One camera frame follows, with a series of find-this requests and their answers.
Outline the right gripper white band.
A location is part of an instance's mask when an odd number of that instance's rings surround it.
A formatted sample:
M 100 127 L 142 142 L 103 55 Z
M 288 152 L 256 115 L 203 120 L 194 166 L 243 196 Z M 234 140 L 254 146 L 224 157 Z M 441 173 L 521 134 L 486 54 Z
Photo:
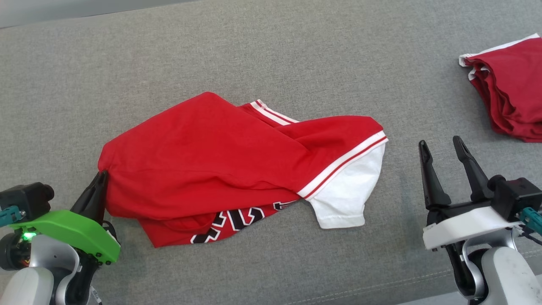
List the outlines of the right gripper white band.
M 453 137 L 458 160 L 463 164 L 472 193 L 473 202 L 489 200 L 493 192 L 488 188 L 489 179 L 459 136 Z M 427 226 L 423 230 L 423 243 L 428 250 L 445 247 L 460 241 L 484 239 L 494 247 L 517 249 L 513 227 L 519 222 L 505 220 L 490 206 L 478 207 L 466 213 L 443 219 L 443 212 L 437 208 L 451 205 L 451 199 L 443 190 L 432 166 L 433 158 L 426 141 L 418 143 L 420 168 L 425 207 L 428 211 Z

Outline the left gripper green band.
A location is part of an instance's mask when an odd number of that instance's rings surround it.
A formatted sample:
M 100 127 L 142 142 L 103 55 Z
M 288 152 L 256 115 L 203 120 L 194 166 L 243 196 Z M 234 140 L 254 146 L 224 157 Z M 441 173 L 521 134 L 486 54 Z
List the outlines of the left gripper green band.
M 103 227 L 106 210 L 108 172 L 98 172 L 74 205 L 68 210 L 49 211 L 28 220 L 25 210 L 8 211 L 8 269 L 37 265 L 44 258 L 80 256 L 97 266 L 115 263 L 121 247 L 116 237 Z

